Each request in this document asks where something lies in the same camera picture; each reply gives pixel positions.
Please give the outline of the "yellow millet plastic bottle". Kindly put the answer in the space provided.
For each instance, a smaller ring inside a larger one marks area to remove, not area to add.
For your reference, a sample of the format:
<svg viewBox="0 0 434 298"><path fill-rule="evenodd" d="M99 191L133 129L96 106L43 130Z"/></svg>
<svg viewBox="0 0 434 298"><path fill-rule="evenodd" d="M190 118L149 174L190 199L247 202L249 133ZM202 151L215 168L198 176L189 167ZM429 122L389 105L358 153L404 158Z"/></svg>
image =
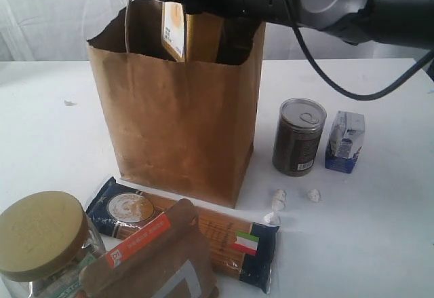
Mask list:
<svg viewBox="0 0 434 298"><path fill-rule="evenodd" d="M162 5L161 43L177 62L216 62L224 19L187 14L179 3Z"/></svg>

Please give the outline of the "dark brown pull-tab can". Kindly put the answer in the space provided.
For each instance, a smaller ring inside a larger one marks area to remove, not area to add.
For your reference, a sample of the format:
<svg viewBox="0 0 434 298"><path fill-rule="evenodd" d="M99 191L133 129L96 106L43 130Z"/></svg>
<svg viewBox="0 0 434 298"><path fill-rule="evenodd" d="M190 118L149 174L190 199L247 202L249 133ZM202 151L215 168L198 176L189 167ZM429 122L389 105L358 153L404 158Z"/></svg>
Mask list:
<svg viewBox="0 0 434 298"><path fill-rule="evenodd" d="M307 98L290 98L279 109L272 163L288 176L310 173L317 154L326 110Z"/></svg>

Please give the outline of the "brown paper bag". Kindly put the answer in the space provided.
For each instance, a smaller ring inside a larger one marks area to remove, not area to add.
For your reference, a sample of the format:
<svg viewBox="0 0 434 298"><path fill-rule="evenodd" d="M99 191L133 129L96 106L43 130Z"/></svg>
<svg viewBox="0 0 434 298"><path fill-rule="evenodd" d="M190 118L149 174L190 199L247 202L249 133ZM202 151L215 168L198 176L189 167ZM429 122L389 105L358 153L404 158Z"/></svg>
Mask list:
<svg viewBox="0 0 434 298"><path fill-rule="evenodd" d="M87 43L120 174L232 208L254 150L265 25L227 19L217 62L177 62L162 15L129 0Z"/></svg>

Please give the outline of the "white blue milk carton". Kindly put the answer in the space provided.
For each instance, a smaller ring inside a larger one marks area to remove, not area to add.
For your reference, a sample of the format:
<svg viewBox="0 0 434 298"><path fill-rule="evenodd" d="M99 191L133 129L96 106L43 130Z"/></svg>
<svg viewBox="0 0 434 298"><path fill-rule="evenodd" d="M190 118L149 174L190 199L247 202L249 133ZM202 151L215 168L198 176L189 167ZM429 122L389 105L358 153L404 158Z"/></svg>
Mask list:
<svg viewBox="0 0 434 298"><path fill-rule="evenodd" d="M365 133L364 115L338 111L325 150L325 167L352 173L363 147Z"/></svg>

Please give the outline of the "white curtain backdrop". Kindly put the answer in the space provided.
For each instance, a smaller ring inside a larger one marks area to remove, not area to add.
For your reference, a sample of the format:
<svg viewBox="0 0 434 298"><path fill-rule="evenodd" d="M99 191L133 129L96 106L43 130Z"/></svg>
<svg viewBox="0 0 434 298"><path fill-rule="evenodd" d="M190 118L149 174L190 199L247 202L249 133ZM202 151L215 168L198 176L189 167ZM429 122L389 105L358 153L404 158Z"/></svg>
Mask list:
<svg viewBox="0 0 434 298"><path fill-rule="evenodd" d="M88 60L86 40L95 37L127 0L1 0L1 61ZM315 59L414 58L427 51L396 45L351 46L301 29ZM304 59L290 29L267 24L264 59Z"/></svg>

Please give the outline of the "small white paper scrap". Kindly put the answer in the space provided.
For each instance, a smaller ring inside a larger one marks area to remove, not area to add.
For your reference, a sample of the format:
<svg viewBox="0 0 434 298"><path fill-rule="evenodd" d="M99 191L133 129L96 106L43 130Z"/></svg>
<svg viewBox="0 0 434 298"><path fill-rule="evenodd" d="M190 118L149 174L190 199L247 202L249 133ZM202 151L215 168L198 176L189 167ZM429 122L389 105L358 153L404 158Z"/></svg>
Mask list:
<svg viewBox="0 0 434 298"><path fill-rule="evenodd" d="M64 100L64 104L68 107L72 107L72 106L75 106L77 103L75 103L73 101L69 101L69 100Z"/></svg>

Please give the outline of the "spaghetti packet dark blue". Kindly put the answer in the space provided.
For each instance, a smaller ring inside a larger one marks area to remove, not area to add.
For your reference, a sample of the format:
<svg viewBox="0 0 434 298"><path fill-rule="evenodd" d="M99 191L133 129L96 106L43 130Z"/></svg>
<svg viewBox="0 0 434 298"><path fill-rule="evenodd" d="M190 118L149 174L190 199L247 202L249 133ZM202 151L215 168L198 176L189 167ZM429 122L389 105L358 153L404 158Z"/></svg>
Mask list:
<svg viewBox="0 0 434 298"><path fill-rule="evenodd" d="M85 212L101 234L124 240L174 204L175 200L122 185L111 177ZM210 241L214 271L269 293L279 226L202 207L197 211L199 228Z"/></svg>

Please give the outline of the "brown kraft pouch orange label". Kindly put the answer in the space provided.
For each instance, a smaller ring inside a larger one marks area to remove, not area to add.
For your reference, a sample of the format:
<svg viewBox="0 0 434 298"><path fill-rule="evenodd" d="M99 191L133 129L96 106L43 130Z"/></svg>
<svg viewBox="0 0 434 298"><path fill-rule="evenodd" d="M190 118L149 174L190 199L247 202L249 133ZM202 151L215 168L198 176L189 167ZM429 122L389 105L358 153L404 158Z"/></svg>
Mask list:
<svg viewBox="0 0 434 298"><path fill-rule="evenodd" d="M88 297L217 297L210 243L193 203L181 199L85 267Z"/></svg>

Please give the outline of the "glass jar gold lid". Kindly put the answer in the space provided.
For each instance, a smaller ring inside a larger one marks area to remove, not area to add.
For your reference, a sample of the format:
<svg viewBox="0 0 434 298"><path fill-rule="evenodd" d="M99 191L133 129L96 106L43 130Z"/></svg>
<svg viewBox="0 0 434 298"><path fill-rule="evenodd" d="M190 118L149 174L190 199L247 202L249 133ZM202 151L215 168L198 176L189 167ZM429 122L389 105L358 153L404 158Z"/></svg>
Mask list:
<svg viewBox="0 0 434 298"><path fill-rule="evenodd" d="M11 297L85 297L79 274L105 252L69 193L34 193L1 213L1 279Z"/></svg>

